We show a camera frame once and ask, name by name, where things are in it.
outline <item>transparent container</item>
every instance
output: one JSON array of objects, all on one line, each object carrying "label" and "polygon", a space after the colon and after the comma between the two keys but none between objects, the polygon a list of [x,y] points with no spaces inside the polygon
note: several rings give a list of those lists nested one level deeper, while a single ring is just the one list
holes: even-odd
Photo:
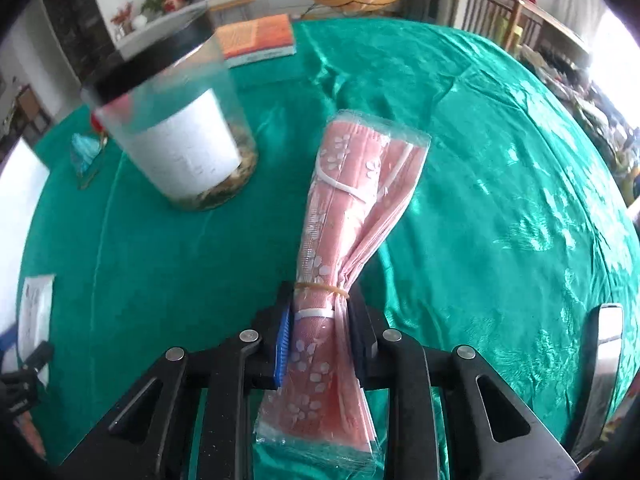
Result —
[{"label": "transparent container", "polygon": [[233,197],[257,152],[206,14],[129,60],[110,62],[82,98],[146,177],[180,208]]}]

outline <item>green tablecloth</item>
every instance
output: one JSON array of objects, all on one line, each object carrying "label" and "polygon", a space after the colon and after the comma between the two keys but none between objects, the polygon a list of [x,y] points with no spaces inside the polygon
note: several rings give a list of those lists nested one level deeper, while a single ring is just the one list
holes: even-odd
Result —
[{"label": "green tablecloth", "polygon": [[[56,355],[36,410],[52,462],[167,347],[217,344],[294,278],[314,156],[340,108],[433,136],[413,201],[362,275],[391,325],[437,348],[473,345],[558,438],[590,309],[625,307],[616,402],[638,368],[638,239],[600,156],[529,72],[482,38],[421,23],[294,30],[295,56],[232,70],[260,161],[220,208],[175,210],[114,143],[78,190],[68,147],[85,108],[36,147],[51,174],[22,275],[57,275]],[[385,399],[370,399],[382,438]],[[326,477],[257,455],[259,479]]]}]

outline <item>book cover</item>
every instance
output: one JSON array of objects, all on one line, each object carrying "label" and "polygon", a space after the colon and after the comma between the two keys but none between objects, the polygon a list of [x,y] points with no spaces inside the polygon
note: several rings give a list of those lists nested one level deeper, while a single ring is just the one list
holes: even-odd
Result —
[{"label": "book cover", "polygon": [[216,37],[229,67],[296,53],[286,14],[222,25]]}]

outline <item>silver bolt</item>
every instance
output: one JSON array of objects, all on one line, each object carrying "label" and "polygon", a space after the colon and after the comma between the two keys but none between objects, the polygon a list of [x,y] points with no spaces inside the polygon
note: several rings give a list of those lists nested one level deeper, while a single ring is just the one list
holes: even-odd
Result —
[{"label": "silver bolt", "polygon": [[396,330],[395,328],[387,328],[382,333],[382,337],[385,338],[387,341],[391,341],[392,343],[395,343],[402,339],[402,332],[400,332],[399,330]]},{"label": "silver bolt", "polygon": [[179,346],[174,346],[173,348],[169,348],[164,354],[164,357],[169,361],[179,361],[184,357],[184,350]]},{"label": "silver bolt", "polygon": [[242,330],[242,332],[240,333],[240,341],[243,341],[245,343],[253,343],[258,339],[258,336],[259,334],[255,330]]},{"label": "silver bolt", "polygon": [[476,351],[471,346],[462,345],[456,350],[456,353],[463,359],[473,359],[476,357]]}]

